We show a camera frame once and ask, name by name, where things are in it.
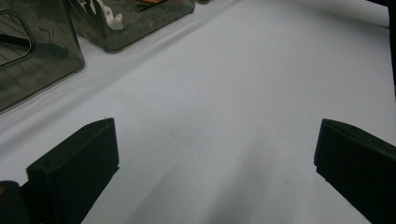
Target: black object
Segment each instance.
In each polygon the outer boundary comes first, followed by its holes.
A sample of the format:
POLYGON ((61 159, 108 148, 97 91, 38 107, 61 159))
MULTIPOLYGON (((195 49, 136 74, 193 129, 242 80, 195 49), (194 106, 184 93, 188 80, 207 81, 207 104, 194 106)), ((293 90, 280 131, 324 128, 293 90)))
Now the black object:
POLYGON ((20 186, 12 181, 0 181, 0 223, 30 223, 20 186))
POLYGON ((389 29, 390 29, 390 53, 392 57, 392 68, 393 68, 393 82, 395 85, 396 93, 396 2, 394 0, 388 0, 388 11, 389 11, 389 29))
POLYGON ((396 223, 396 147, 354 126, 324 119, 315 165, 369 221, 396 223))
POLYGON ((377 3, 384 7, 387 5, 387 0, 367 0, 367 1, 372 2, 372 3, 377 3))
MULTIPOLYGON (((21 187, 21 195, 31 223, 81 223, 118 165, 114 119, 84 126, 27 168, 29 181, 21 187)), ((0 204, 14 205, 15 212, 23 213, 22 204, 0 199, 0 204)), ((0 216, 2 224, 20 223, 15 220, 0 216)))

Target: translucent gray container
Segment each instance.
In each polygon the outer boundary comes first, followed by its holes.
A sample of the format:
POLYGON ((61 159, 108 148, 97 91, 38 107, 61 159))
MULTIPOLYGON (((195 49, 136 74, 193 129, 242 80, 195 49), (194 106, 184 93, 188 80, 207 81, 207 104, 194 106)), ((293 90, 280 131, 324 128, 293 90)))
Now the translucent gray container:
POLYGON ((83 66, 63 0, 0 0, 0 110, 83 66))
POLYGON ((136 40, 195 9, 194 0, 64 0, 76 33, 107 52, 136 40))

